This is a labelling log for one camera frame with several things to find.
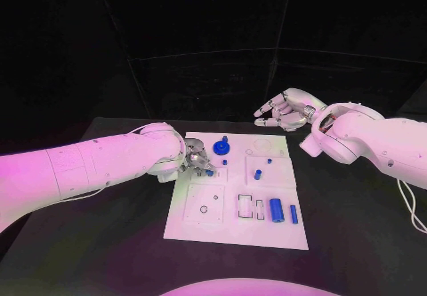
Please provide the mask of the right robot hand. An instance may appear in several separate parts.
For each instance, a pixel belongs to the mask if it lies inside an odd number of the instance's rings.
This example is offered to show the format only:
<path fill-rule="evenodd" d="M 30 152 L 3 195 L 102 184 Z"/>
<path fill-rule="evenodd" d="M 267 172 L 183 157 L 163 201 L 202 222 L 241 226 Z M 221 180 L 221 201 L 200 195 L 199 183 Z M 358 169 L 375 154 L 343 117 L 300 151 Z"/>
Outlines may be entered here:
<path fill-rule="evenodd" d="M 254 113 L 255 126 L 277 126 L 284 131 L 296 131 L 313 124 L 327 105 L 304 90 L 286 89 Z"/>

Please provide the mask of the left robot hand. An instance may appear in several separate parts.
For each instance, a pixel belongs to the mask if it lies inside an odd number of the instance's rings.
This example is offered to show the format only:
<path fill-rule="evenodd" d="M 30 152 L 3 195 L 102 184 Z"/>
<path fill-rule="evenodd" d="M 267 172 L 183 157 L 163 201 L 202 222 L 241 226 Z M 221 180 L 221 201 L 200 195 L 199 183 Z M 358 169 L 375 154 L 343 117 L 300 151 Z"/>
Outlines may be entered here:
<path fill-rule="evenodd" d="M 198 176 L 212 177 L 216 167 L 209 161 L 202 140 L 195 138 L 185 139 L 185 158 L 179 172 L 190 171 Z"/>

